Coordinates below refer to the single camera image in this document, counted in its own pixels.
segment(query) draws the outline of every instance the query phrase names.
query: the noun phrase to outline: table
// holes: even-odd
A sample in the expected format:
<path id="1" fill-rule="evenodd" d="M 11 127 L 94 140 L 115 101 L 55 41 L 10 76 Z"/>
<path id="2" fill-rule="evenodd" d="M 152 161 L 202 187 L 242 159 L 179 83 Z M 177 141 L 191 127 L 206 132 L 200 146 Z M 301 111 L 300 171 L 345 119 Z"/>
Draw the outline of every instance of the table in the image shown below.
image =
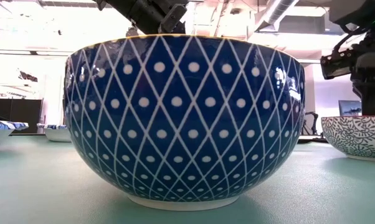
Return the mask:
<path id="1" fill-rule="evenodd" d="M 375 162 L 298 145 L 271 178 L 227 207 L 142 207 L 91 171 L 69 143 L 13 136 L 0 146 L 0 224 L 375 224 Z"/>

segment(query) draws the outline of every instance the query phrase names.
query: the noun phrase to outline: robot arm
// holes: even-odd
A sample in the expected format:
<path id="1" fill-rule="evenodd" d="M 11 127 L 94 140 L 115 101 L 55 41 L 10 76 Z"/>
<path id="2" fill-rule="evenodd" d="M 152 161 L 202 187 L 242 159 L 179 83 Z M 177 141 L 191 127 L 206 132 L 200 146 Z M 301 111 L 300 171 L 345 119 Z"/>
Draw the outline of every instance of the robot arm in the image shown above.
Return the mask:
<path id="1" fill-rule="evenodd" d="M 188 0 L 94 0 L 102 10 L 111 5 L 145 34 L 185 34 Z"/>
<path id="2" fill-rule="evenodd" d="M 375 115 L 375 0 L 332 0 L 330 21 L 340 25 L 348 35 L 321 58 L 326 80 L 351 74 L 353 92 L 361 98 L 362 114 Z M 357 25 L 349 30 L 347 24 Z M 350 49 L 340 47 L 354 35 L 366 34 L 364 40 Z"/>

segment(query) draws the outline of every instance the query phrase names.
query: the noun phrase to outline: blue and white bowl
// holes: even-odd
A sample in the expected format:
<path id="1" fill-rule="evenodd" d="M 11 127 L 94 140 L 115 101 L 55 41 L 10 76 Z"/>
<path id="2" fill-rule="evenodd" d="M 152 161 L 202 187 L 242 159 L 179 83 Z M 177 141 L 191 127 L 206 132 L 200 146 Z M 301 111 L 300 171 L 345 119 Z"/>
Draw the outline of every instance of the blue and white bowl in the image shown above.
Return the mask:
<path id="1" fill-rule="evenodd" d="M 348 158 L 375 161 L 375 116 L 322 118 L 323 136 Z"/>
<path id="2" fill-rule="evenodd" d="M 151 35 L 71 55 L 65 114 L 84 161 L 132 201 L 165 210 L 234 202 L 298 141 L 303 67 L 261 45 Z"/>
<path id="3" fill-rule="evenodd" d="M 37 124 L 42 128 L 48 140 L 54 142 L 71 142 L 70 132 L 66 125 Z"/>
<path id="4" fill-rule="evenodd" d="M 0 121 L 0 144 L 4 142 L 14 130 L 21 131 L 28 127 L 29 125 L 27 123 Z"/>

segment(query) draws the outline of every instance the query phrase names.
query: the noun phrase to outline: bowl base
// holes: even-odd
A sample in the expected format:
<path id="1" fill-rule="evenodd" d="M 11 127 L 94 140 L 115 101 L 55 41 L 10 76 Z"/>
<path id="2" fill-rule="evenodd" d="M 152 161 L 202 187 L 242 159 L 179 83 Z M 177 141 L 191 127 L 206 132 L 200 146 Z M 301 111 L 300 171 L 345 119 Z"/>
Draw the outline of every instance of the bowl base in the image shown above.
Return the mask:
<path id="1" fill-rule="evenodd" d="M 193 212 L 221 208 L 235 202 L 239 196 L 210 202 L 163 202 L 128 195 L 128 198 L 139 205 L 167 211 Z"/>
<path id="2" fill-rule="evenodd" d="M 359 160 L 363 160 L 363 161 L 375 162 L 375 158 L 373 158 L 373 157 L 362 157 L 362 156 L 352 156 L 352 155 L 347 155 L 347 157 L 351 158 L 351 159 L 359 159 Z"/>

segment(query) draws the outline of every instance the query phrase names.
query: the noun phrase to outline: ceiling duct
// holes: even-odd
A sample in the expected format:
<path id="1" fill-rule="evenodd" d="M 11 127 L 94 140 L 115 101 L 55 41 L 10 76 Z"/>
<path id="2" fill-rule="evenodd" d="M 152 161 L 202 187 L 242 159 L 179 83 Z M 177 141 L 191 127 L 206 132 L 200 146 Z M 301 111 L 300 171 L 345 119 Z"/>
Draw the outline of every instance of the ceiling duct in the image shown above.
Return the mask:
<path id="1" fill-rule="evenodd" d="M 267 7 L 255 14 L 254 31 L 274 26 L 278 30 L 278 23 L 286 16 L 287 9 L 294 7 L 299 0 L 269 0 Z"/>

